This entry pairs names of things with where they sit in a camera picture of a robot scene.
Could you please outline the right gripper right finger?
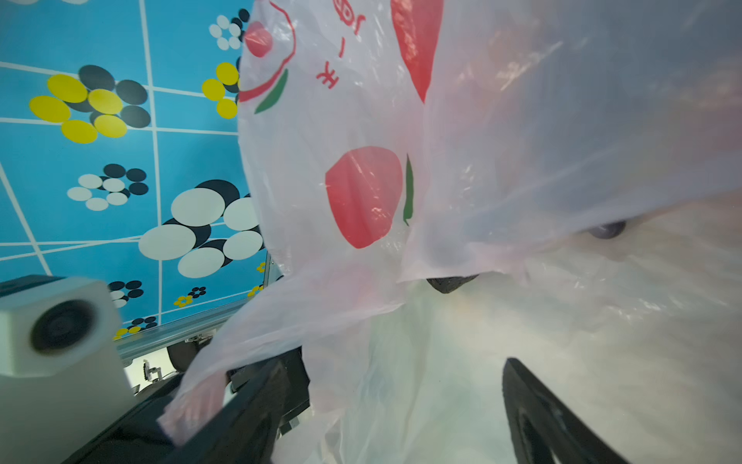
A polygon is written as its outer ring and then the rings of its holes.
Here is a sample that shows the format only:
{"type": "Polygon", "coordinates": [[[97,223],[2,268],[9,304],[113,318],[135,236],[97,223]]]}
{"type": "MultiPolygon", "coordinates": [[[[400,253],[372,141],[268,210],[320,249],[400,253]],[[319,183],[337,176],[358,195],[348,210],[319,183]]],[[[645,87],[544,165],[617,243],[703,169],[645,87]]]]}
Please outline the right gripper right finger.
{"type": "Polygon", "coordinates": [[[502,394],[519,463],[627,464],[516,358],[504,364],[502,394]]]}

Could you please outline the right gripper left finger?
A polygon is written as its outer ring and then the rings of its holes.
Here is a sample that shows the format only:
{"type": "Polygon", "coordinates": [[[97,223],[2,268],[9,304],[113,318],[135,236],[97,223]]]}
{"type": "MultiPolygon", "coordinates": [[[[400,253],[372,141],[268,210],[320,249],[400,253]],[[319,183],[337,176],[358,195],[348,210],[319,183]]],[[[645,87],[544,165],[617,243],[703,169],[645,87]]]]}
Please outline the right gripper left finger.
{"type": "Polygon", "coordinates": [[[270,463],[289,387],[283,363],[268,363],[193,439],[163,461],[270,463]]]}

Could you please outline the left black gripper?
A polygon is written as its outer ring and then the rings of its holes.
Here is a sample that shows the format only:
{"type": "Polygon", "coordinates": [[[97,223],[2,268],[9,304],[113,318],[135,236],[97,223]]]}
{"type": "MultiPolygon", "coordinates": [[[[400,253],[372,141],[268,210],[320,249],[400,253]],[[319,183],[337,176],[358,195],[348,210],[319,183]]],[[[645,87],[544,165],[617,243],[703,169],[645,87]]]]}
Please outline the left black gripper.
{"type": "MultiPolygon", "coordinates": [[[[289,431],[291,421],[309,406],[309,377],[300,348],[223,373],[208,382],[203,397],[195,391],[186,391],[183,375],[177,375],[138,400],[131,410],[67,460],[70,463],[165,463],[168,454],[193,439],[237,396],[243,385],[272,361],[283,363],[290,381],[275,451],[278,439],[289,431]]],[[[274,451],[270,463],[278,461],[274,451]]]]}

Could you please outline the pink translucent plastic bag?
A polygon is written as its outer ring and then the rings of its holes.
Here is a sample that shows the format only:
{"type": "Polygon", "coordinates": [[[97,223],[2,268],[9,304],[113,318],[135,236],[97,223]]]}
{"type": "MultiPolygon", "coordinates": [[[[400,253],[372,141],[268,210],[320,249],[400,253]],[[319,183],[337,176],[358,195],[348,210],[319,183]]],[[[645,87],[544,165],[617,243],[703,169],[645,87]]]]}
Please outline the pink translucent plastic bag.
{"type": "Polygon", "coordinates": [[[257,1],[243,40],[283,278],[186,391],[301,348],[277,463],[509,463],[516,358],[628,463],[740,462],[739,2],[257,1]]]}

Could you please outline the dark avocado front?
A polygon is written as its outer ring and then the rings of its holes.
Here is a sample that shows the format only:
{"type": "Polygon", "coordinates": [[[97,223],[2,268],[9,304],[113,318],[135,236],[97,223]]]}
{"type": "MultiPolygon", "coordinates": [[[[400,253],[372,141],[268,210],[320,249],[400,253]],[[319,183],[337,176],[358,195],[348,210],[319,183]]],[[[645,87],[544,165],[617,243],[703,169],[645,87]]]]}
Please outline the dark avocado front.
{"type": "Polygon", "coordinates": [[[427,282],[433,289],[441,294],[450,294],[461,288],[466,283],[475,280],[477,275],[473,276],[450,276],[449,278],[429,278],[427,282]]]}

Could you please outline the dark purple grape bunch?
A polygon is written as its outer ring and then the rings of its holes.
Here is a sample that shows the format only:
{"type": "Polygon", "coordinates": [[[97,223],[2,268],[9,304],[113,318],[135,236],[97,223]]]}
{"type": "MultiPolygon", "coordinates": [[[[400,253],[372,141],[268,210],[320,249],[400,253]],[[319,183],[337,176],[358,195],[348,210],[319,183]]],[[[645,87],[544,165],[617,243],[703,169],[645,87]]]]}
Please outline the dark purple grape bunch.
{"type": "Polygon", "coordinates": [[[626,225],[626,220],[621,220],[620,222],[610,222],[589,228],[587,232],[598,240],[612,240],[625,231],[626,225]]]}

